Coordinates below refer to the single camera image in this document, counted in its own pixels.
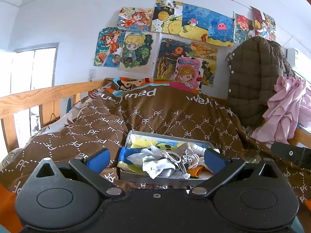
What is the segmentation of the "white grey cloth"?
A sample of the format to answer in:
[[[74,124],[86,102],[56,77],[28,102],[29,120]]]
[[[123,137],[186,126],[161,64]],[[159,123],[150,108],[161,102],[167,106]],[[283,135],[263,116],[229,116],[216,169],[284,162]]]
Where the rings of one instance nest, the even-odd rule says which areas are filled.
[[[175,148],[161,149],[159,145],[150,145],[140,152],[131,154],[126,160],[141,168],[151,179],[157,177],[189,179],[187,169],[205,167],[205,148],[191,143],[183,143]]]

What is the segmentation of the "pink crumpled cloth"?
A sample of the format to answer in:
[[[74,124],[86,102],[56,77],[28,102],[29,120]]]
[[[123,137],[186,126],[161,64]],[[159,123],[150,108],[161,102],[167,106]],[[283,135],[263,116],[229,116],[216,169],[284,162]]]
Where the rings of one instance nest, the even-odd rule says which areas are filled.
[[[253,131],[252,138],[287,144],[298,124],[310,129],[310,83],[279,76],[274,89],[276,93],[268,99],[268,110],[263,114],[265,122]]]

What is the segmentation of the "brown PF patterned duvet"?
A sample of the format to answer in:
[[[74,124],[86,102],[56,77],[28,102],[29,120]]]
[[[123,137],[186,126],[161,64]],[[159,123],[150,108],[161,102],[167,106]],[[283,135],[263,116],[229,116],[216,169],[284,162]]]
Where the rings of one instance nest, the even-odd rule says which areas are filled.
[[[270,149],[250,137],[237,115],[216,98],[181,83],[115,79],[42,128],[1,169],[1,224],[9,226],[16,217],[15,198],[41,159],[62,162],[107,148],[114,166],[131,130],[203,140],[227,157],[271,156]]]

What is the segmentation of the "grey box with painted lining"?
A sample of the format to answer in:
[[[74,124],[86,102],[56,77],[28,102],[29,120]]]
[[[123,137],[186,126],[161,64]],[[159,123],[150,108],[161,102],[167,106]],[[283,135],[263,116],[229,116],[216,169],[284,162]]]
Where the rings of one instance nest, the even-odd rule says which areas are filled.
[[[204,153],[220,150],[210,142],[129,131],[118,158],[120,180],[157,186],[189,187],[212,177]]]

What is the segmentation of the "pink anime girl poster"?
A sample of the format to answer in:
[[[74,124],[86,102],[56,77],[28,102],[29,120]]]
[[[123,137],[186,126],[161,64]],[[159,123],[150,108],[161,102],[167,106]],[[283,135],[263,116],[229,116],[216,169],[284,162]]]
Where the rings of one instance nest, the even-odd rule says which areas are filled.
[[[203,73],[202,59],[182,56],[176,61],[173,78],[192,90],[200,91]]]

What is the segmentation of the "olive quilted puffer jacket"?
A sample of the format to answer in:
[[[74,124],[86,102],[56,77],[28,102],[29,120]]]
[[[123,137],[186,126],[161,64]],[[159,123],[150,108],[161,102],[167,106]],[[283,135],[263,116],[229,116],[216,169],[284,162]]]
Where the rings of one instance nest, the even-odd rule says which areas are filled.
[[[295,77],[281,46],[255,36],[229,53],[226,63],[230,71],[229,107],[244,127],[261,126],[278,77]]]

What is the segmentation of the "blonde chibi green painting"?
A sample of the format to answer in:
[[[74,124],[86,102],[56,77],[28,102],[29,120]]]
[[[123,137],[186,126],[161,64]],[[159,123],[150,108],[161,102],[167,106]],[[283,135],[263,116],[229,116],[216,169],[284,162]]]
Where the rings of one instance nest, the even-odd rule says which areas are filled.
[[[153,66],[158,37],[151,32],[126,31],[119,70],[147,75]]]

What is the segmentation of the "orange haired girl painting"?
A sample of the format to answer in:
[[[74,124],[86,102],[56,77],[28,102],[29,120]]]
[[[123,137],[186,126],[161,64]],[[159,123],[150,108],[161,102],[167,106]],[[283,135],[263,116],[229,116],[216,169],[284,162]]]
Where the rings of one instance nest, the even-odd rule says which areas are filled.
[[[124,38],[125,30],[117,27],[102,29],[98,35],[93,66],[118,68]]]

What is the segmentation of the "red haired girl painting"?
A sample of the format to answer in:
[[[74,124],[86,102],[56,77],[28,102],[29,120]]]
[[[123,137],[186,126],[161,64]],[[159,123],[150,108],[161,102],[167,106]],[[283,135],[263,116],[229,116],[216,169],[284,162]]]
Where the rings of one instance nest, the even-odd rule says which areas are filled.
[[[233,41],[235,44],[241,44],[253,37],[253,20],[237,13],[234,16]]]

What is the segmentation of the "blue yellow seabed painting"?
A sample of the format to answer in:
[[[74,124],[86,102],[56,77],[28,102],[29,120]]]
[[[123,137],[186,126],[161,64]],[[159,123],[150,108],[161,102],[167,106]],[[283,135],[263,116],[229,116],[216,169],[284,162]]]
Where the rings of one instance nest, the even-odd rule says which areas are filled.
[[[191,4],[183,4],[179,35],[217,46],[233,46],[233,19]]]

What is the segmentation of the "flying girl painting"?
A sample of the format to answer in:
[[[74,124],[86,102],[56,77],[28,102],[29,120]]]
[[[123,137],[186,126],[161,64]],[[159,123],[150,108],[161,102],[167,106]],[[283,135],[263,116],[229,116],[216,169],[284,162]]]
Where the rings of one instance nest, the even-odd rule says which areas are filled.
[[[122,7],[117,27],[121,30],[151,32],[153,8]]]

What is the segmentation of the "black yellow planet painting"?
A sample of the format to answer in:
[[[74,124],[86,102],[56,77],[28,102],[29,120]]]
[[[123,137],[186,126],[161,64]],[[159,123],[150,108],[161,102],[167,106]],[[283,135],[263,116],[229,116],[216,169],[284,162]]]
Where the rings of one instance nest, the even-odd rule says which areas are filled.
[[[182,2],[156,0],[151,31],[179,35],[182,28],[182,14]]]

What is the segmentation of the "wooden bed rail right side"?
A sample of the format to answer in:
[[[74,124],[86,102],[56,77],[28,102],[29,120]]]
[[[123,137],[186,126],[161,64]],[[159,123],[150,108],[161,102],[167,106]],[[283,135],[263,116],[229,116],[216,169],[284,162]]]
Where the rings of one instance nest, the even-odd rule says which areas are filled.
[[[310,149],[311,146],[311,134],[303,128],[296,128],[294,137],[288,140],[290,145],[299,146],[303,145]]]

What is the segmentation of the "rightmost cartoon wall painting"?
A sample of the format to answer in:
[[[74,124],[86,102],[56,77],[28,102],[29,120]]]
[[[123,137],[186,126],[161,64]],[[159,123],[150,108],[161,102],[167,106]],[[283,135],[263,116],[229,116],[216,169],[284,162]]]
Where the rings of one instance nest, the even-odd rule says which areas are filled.
[[[276,23],[273,17],[252,7],[255,35],[270,41],[276,41]]]

